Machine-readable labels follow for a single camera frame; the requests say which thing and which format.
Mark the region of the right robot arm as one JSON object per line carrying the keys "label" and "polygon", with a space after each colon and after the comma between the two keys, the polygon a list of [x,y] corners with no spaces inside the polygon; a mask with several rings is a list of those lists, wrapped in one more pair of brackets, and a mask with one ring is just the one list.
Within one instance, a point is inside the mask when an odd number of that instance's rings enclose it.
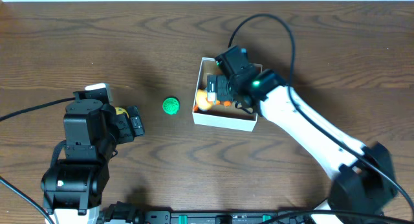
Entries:
{"label": "right robot arm", "polygon": [[219,92],[243,109],[287,132],[320,164],[332,181],[329,196],[307,215],[314,223],[380,223],[383,207],[397,194],[388,150],[349,136],[306,104],[280,75],[259,71],[244,49],[215,57],[226,83]]}

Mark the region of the yellow ball with blue letters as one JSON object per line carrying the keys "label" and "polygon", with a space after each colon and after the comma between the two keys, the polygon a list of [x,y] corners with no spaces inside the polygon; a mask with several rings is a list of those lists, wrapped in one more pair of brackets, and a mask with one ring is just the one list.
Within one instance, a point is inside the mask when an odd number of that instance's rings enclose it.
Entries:
{"label": "yellow ball with blue letters", "polygon": [[117,115],[126,115],[127,118],[129,118],[129,113],[126,111],[126,109],[122,107],[116,107],[115,110]]}

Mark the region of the green ridged ball toy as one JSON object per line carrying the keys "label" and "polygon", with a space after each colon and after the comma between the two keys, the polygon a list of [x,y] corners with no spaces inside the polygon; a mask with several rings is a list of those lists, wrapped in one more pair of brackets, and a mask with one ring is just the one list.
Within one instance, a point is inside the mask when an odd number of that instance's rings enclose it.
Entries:
{"label": "green ridged ball toy", "polygon": [[168,97],[162,103],[163,111],[168,115],[176,115],[180,109],[180,102],[175,97]]}

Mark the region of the black rail with green clips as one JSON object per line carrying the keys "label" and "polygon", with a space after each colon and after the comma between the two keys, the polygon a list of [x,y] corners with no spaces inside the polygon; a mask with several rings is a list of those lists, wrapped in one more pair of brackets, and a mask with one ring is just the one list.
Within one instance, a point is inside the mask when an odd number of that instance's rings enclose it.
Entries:
{"label": "black rail with green clips", "polygon": [[248,224],[262,223],[288,214],[290,210],[275,212],[174,212],[172,210],[143,210],[129,203],[117,202],[100,212],[97,224]]}

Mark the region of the brown plush toy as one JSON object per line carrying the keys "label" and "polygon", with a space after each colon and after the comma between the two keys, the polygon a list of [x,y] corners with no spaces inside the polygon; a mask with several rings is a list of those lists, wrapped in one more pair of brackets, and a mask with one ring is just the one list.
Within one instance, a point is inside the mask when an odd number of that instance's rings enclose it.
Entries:
{"label": "brown plush toy", "polygon": [[230,107],[232,105],[232,103],[231,103],[231,101],[228,101],[228,100],[227,101],[216,100],[215,105],[222,105],[224,107]]}

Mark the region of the yellow blue duck toy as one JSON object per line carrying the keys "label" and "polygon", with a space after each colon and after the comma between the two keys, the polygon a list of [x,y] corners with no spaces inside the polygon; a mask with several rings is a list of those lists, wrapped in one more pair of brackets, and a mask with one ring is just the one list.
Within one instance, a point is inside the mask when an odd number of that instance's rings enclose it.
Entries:
{"label": "yellow blue duck toy", "polygon": [[208,92],[198,89],[195,94],[195,105],[193,111],[208,111],[214,106],[214,103],[208,100]]}

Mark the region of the white cardboard box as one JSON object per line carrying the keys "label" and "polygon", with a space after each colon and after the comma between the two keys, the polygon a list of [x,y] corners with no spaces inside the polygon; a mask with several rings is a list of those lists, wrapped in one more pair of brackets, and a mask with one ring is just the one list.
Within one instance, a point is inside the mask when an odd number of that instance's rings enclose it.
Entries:
{"label": "white cardboard box", "polygon": [[[199,68],[197,85],[195,94],[198,89],[205,90],[207,88],[207,76],[210,74],[221,74],[221,70],[216,65],[213,58],[203,57]],[[203,126],[212,126],[226,129],[236,129],[241,131],[253,131],[258,114],[248,114],[241,109],[235,107],[232,102],[230,107],[215,105],[208,111],[191,111],[194,124]]]}

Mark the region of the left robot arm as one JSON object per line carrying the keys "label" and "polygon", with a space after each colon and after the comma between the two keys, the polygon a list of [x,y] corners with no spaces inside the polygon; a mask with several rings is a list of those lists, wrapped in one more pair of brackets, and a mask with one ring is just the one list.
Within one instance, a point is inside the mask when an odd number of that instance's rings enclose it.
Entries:
{"label": "left robot arm", "polygon": [[65,140],[41,180],[43,206],[55,223],[96,223],[116,147],[144,134],[140,113],[136,106],[76,99],[63,124]]}

